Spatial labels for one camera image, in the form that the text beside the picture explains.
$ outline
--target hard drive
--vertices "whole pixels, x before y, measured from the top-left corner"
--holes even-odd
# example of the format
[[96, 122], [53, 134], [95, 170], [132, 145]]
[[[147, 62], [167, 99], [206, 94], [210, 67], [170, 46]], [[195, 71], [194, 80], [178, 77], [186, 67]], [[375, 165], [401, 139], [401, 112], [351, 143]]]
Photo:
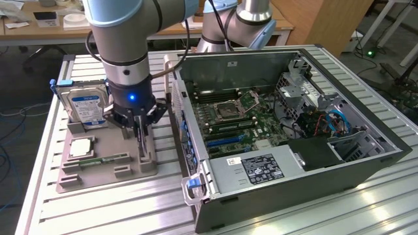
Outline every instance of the hard drive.
[[80, 122], [85, 130], [107, 127], [103, 108], [108, 105], [104, 81], [60, 81], [56, 93], [63, 102], [72, 123]]

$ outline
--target power supply label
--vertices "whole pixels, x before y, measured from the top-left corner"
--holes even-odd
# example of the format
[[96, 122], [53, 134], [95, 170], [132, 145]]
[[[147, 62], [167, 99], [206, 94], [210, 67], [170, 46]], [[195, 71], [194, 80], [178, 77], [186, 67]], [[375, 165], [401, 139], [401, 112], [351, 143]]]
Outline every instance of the power supply label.
[[98, 95], [72, 98], [75, 111], [79, 114], [84, 125], [99, 125], [106, 122], [103, 118], [103, 109], [99, 107], [100, 98]]
[[240, 163], [246, 169], [250, 182], [254, 185], [284, 177], [271, 154], [242, 159]]

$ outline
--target motherboard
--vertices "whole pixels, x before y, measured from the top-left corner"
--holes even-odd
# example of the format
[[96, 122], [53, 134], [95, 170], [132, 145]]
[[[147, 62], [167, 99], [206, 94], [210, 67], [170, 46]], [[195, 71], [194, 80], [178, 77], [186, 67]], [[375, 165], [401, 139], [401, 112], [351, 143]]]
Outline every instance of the motherboard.
[[211, 159], [271, 148], [288, 140], [259, 90], [199, 94], [192, 108]]

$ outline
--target metal workbench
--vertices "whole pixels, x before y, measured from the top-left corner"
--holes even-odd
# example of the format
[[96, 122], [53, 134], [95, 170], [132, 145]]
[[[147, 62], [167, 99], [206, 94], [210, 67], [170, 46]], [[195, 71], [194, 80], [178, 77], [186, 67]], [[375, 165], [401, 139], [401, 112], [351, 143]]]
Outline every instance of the metal workbench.
[[[414, 233], [418, 231], [418, 128], [325, 49], [315, 46], [305, 48], [414, 150], [355, 189], [207, 234]], [[151, 73], [163, 69], [163, 56], [176, 52], [150, 53]], [[330, 92], [333, 87], [329, 82], [315, 71], [313, 73], [322, 90]], [[60, 79], [84, 81], [102, 79], [103, 76], [102, 63], [91, 56], [79, 55], [73, 61], [63, 63]], [[163, 97], [163, 78], [152, 83], [155, 96]], [[183, 202], [180, 167], [168, 117], [154, 126], [159, 163], [155, 176], [57, 194], [67, 119], [63, 105], [55, 97], [16, 234], [194, 234], [192, 212]]]

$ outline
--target blue pcie slot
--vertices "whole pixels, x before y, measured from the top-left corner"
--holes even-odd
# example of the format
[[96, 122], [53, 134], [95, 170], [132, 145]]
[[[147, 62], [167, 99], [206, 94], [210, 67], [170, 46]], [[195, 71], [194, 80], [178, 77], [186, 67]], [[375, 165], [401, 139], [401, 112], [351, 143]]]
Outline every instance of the blue pcie slot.
[[240, 136], [234, 137], [234, 138], [228, 138], [228, 139], [224, 139], [224, 140], [208, 142], [207, 143], [207, 147], [215, 147], [215, 146], [220, 146], [220, 145], [224, 145], [224, 144], [242, 142], [243, 137], [244, 137], [244, 135], [240, 135]]

